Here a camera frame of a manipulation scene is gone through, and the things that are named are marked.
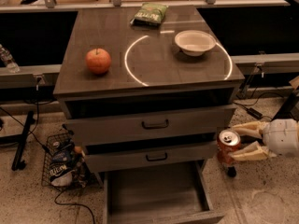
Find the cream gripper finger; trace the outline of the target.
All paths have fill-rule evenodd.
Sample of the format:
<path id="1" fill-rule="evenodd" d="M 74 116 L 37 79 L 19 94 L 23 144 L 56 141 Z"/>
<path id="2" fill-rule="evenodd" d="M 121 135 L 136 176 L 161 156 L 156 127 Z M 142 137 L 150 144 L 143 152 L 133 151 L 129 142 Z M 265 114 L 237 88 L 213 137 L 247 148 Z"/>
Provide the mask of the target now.
<path id="1" fill-rule="evenodd" d="M 275 158 L 276 154 L 255 141 L 238 151 L 230 152 L 229 156 L 235 161 L 261 161 Z"/>
<path id="2" fill-rule="evenodd" d="M 240 136 L 250 136 L 254 138 L 262 139 L 263 129 L 267 125 L 265 121 L 251 121 L 242 124 L 236 124 L 232 126 L 232 129 L 236 131 Z"/>

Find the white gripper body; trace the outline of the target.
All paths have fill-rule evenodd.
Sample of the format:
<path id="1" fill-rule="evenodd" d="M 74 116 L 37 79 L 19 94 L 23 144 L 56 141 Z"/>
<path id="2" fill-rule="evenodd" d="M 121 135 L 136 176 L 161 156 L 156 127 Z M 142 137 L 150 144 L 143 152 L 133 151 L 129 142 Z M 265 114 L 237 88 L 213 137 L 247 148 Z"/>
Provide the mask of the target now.
<path id="1" fill-rule="evenodd" d="M 275 154 L 299 156 L 298 122 L 294 119 L 275 119 L 263 128 L 263 143 Z"/>

